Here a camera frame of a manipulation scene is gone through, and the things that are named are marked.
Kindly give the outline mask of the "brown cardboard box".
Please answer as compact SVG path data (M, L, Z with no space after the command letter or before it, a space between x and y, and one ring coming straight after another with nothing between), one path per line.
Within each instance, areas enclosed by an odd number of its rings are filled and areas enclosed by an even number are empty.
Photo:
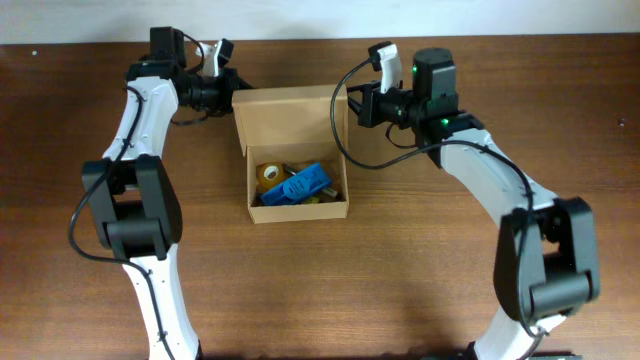
M256 224L345 218L349 210L346 160L334 132L348 146L349 108L333 85L237 90L232 97L247 169L247 208ZM302 170L322 165L338 198L319 204L265 206L259 199L263 165Z

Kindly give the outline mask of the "blue plastic case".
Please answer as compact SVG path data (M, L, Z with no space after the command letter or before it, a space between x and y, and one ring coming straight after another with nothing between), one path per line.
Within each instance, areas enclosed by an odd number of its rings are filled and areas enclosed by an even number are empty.
M260 196L264 205L296 205L332 185L331 178L320 163L314 163L302 170L283 164L282 174L288 174L289 178Z

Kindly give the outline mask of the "clear adhesive tape roll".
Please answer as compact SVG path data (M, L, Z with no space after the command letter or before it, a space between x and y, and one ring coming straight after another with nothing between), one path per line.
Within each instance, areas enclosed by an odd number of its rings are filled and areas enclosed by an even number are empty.
M281 163L264 163L257 167L256 171L258 185L266 190L270 190L287 179L286 172Z

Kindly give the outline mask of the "black whiteboard marker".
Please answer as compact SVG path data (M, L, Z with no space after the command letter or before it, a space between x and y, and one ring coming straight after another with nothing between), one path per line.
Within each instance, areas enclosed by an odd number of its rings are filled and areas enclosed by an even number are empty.
M297 169L295 169L295 168L293 168L292 166L287 165L287 164L283 164L283 169L284 169L286 172L288 172L290 175L296 175L296 174L298 173L298 170L297 170ZM334 189L333 189L333 188L331 188L331 187L326 187L326 188L322 189L322 192L323 192L325 195L327 195L327 196L329 196L330 198L332 198L332 199L337 199L337 198L338 198L338 191L337 191L337 190L334 190Z

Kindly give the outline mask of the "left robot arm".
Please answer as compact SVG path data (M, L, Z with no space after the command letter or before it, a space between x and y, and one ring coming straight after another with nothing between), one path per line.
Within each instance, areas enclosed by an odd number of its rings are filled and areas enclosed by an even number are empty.
M202 121L232 113L232 95L248 89L228 67L234 45L221 39L196 45L197 65L187 64L189 35L173 27L150 30L150 50L125 78L126 105L113 141L101 159L82 167L85 192L71 216L73 231L89 209L99 242L111 251L95 261L123 267L134 288L152 359L200 359L178 273L183 219L162 156L181 107Z

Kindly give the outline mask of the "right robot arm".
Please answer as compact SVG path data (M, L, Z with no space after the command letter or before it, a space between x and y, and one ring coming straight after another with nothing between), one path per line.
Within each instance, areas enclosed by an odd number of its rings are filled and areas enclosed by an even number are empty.
M590 206L540 186L499 149L477 117L460 109L450 50L417 51L409 89L395 44L370 47L363 63L381 78L348 89L362 95L348 101L359 126L385 123L415 135L414 144L384 165L428 155L469 190L499 228L493 270L499 308L458 358L535 358L554 328L600 295Z

